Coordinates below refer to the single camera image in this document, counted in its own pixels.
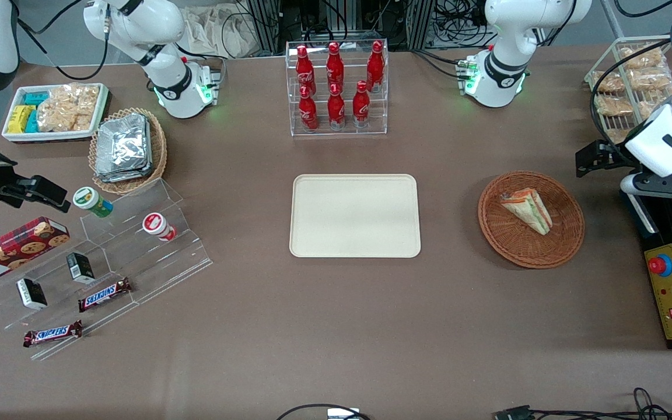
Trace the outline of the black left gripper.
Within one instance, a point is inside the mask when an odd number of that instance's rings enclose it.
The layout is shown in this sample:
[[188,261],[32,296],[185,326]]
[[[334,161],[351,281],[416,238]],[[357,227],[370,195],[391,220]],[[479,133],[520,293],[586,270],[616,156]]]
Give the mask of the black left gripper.
[[575,154],[576,178],[582,178],[596,170],[629,168],[634,173],[642,170],[642,164],[626,149],[625,143],[598,139]]

